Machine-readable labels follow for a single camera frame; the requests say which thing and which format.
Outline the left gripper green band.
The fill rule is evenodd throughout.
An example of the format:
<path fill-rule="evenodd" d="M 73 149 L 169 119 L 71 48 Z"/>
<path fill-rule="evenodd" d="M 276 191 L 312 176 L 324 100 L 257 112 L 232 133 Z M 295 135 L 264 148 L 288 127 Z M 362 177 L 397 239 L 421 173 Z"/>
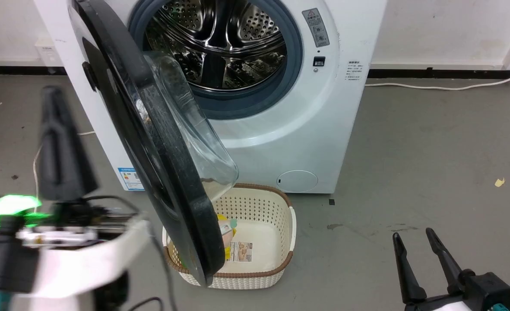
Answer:
<path fill-rule="evenodd" d="M 137 216 L 137 209 L 116 196 L 85 195 L 99 185 L 63 90 L 41 90 L 39 195 L 55 201 L 40 211 L 34 196 L 0 197 L 2 217 L 17 218 L 16 238 L 29 248 L 85 248 L 118 238 Z"/>

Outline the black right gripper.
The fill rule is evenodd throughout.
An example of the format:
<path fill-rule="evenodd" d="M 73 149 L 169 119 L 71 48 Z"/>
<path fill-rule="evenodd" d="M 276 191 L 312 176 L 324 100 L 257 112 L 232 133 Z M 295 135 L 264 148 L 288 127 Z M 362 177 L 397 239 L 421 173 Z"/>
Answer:
<path fill-rule="evenodd" d="M 427 298 L 408 262 L 404 242 L 395 232 L 393 248 L 405 311 L 510 311 L 510 286 L 505 281 L 492 272 L 461 270 L 432 228 L 426 228 L 426 235 L 440 260 L 449 294 Z"/>

